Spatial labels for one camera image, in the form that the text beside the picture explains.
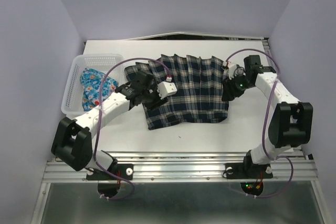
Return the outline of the navy plaid skirt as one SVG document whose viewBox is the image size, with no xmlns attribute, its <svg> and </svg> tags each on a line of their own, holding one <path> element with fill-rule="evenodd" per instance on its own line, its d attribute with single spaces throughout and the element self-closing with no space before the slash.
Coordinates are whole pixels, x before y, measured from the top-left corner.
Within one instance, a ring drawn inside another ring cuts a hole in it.
<svg viewBox="0 0 336 224">
<path fill-rule="evenodd" d="M 157 130 L 180 123 L 219 123 L 228 117 L 228 102 L 222 101 L 222 81 L 227 76 L 224 62 L 212 56 L 202 59 L 187 55 L 162 55 L 156 62 L 136 62 L 125 68 L 131 81 L 142 70 L 152 74 L 157 82 L 165 80 L 168 67 L 177 93 L 157 109 L 144 109 L 149 130 Z"/>
</svg>

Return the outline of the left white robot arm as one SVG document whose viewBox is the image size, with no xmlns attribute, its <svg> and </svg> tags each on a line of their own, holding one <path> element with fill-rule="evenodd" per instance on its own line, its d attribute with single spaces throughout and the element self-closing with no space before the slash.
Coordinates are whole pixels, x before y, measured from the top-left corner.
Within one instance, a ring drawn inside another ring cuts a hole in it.
<svg viewBox="0 0 336 224">
<path fill-rule="evenodd" d="M 117 161 L 110 154 L 99 151 L 93 140 L 98 140 L 100 130 L 116 117 L 143 104 L 156 109 L 176 94 L 176 85 L 168 77 L 157 82 L 153 75 L 138 71 L 135 78 L 121 86 L 95 108 L 74 119 L 63 118 L 57 127 L 51 153 L 75 171 L 96 169 L 106 179 L 117 172 Z"/>
</svg>

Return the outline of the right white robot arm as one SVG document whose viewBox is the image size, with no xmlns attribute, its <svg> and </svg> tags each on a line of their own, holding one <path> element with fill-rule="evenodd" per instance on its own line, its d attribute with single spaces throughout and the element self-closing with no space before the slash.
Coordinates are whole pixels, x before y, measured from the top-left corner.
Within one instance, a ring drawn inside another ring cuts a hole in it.
<svg viewBox="0 0 336 224">
<path fill-rule="evenodd" d="M 279 72 L 264 66 L 259 55 L 244 59 L 244 66 L 227 61 L 228 76 L 223 80 L 222 101 L 233 101 L 251 88 L 257 88 L 268 99 L 261 144 L 249 150 L 241 163 L 226 163 L 227 179 L 272 178 L 270 162 L 294 147 L 310 141 L 313 106 L 301 102 L 279 81 Z"/>
</svg>

